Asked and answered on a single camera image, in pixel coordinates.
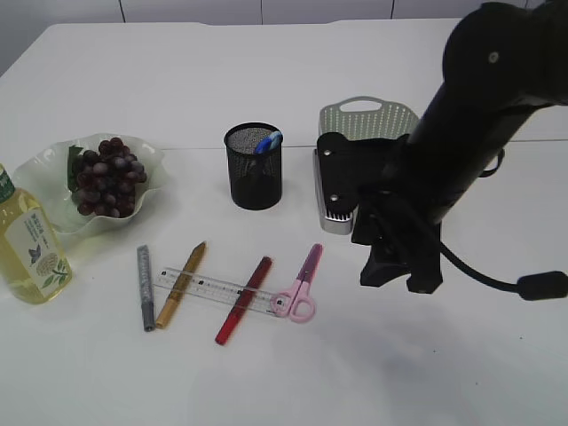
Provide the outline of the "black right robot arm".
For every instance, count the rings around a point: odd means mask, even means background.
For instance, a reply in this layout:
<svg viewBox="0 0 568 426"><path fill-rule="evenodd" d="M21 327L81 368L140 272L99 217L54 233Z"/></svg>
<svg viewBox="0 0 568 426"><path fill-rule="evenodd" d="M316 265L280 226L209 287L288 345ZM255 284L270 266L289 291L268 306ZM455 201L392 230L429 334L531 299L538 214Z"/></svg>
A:
<svg viewBox="0 0 568 426"><path fill-rule="evenodd" d="M566 297L564 272L508 283L474 270L440 239L444 216L526 121L566 104L566 2L532 10L483 4L449 36L443 78L412 134L358 186L353 239L371 247L360 283L379 288L403 276L410 291L430 294L442 283L440 262L447 259L487 287L526 301Z"/></svg>

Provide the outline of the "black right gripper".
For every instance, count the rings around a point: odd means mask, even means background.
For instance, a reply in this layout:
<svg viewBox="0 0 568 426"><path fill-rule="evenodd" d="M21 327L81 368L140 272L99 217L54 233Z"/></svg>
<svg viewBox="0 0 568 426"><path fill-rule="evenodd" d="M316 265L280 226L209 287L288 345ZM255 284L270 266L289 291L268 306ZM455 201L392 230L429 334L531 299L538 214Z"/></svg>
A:
<svg viewBox="0 0 568 426"><path fill-rule="evenodd" d="M440 230L394 193L361 193L351 242L369 246L370 252L360 285L379 288L406 276L410 292L434 293L443 282Z"/></svg>

